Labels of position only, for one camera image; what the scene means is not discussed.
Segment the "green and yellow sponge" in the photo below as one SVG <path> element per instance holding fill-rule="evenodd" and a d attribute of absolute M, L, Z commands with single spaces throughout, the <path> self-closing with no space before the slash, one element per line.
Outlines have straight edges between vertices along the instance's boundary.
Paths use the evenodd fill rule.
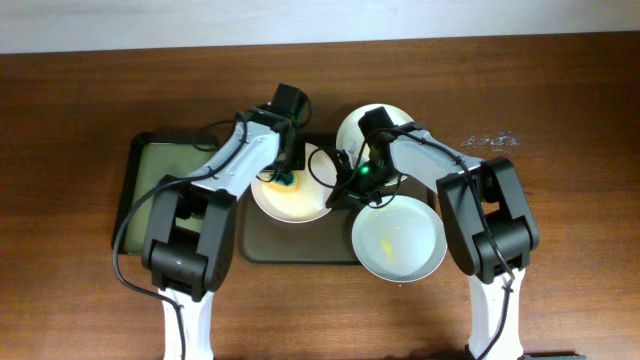
<path fill-rule="evenodd" d="M 278 192 L 294 192 L 299 189 L 299 175 L 295 171 L 275 173 L 268 185 Z"/>

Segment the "white plate yellow stain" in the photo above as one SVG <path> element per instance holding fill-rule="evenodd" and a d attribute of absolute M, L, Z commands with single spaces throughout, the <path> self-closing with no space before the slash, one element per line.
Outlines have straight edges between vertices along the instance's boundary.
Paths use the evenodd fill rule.
<path fill-rule="evenodd" d="M 352 111 L 341 123 L 336 137 L 336 149 L 344 151 L 349 160 L 349 167 L 345 179 L 338 180 L 337 185 L 342 185 L 351 176 L 351 172 L 356 169 L 356 160 L 359 155 L 361 146 L 364 144 L 365 137 L 358 125 L 359 120 L 366 112 L 376 108 L 383 107 L 389 115 L 394 126 L 403 126 L 406 124 L 415 125 L 414 119 L 402 109 L 389 104 L 374 103 L 361 106 Z"/>
<path fill-rule="evenodd" d="M 362 266 L 395 283 L 429 276 L 447 253 L 444 225 L 436 211 L 404 195 L 382 208 L 362 209 L 354 220 L 351 240 Z"/>

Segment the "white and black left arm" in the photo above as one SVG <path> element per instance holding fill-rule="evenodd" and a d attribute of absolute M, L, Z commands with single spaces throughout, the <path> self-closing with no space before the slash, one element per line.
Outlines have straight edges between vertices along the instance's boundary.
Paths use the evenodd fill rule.
<path fill-rule="evenodd" d="M 152 205 L 142 264 L 165 311 L 165 358 L 213 358 L 212 304 L 231 264 L 238 200 L 263 170 L 296 158 L 300 117 L 240 112 L 208 161 L 184 177 L 165 176 L 145 194 Z"/>

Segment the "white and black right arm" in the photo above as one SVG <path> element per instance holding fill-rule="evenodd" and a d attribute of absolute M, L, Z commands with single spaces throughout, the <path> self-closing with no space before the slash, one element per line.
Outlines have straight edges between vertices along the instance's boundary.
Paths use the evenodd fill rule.
<path fill-rule="evenodd" d="M 412 177 L 434 192 L 450 254 L 469 279 L 472 359 L 521 359 L 520 288 L 539 233 L 513 163 L 465 156 L 414 124 L 370 128 L 367 162 L 333 154 L 337 182 L 330 208 L 380 204 L 392 177 Z"/>

